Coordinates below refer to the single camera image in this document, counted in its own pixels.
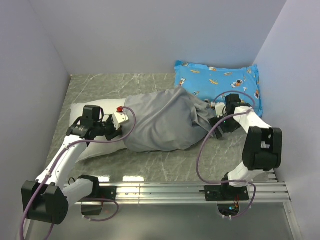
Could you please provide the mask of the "white pillow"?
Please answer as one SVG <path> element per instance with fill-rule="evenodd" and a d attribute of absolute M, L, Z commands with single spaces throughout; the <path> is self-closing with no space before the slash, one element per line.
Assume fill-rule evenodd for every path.
<path fill-rule="evenodd" d="M 86 149 L 78 158 L 79 161 L 115 153 L 126 148 L 121 136 L 107 140 L 102 136 L 102 122 L 118 107 L 123 107 L 125 99 L 101 99 L 87 103 L 72 104 L 70 109 L 69 129 L 67 135 L 75 135 L 84 141 Z"/>

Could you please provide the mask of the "grey pillowcase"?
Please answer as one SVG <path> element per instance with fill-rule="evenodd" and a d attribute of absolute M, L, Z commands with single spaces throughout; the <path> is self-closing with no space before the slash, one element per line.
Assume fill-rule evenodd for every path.
<path fill-rule="evenodd" d="M 183 87 L 131 95 L 124 102 L 129 117 L 124 145 L 133 152 L 186 150 L 211 130 L 210 105 Z"/>

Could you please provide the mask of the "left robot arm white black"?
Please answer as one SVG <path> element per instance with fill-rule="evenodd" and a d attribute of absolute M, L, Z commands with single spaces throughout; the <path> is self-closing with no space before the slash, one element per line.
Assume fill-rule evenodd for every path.
<path fill-rule="evenodd" d="M 34 181 L 27 180 L 22 188 L 22 220 L 35 220 L 53 225 L 61 224 L 68 210 L 78 201 L 85 199 L 100 203 L 113 203 L 114 197 L 101 194 L 97 177 L 82 175 L 74 183 L 65 187 L 64 182 L 80 155 L 90 146 L 97 144 L 96 137 L 105 137 L 107 144 L 117 142 L 122 134 L 121 124 L 128 116 L 123 106 L 101 119 L 103 109 L 96 105 L 86 105 L 82 116 L 68 128 L 63 144 L 49 166 Z"/>

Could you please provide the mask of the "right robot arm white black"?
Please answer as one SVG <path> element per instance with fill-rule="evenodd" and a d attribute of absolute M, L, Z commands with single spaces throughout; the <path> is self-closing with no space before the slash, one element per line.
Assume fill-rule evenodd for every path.
<path fill-rule="evenodd" d="M 239 128 L 246 133 L 241 163 L 221 180 L 223 200 L 248 200 L 247 184 L 282 162 L 282 130 L 265 123 L 254 111 L 255 103 L 242 102 L 240 94 L 223 93 L 224 102 L 214 104 L 216 116 L 209 120 L 217 139 Z"/>

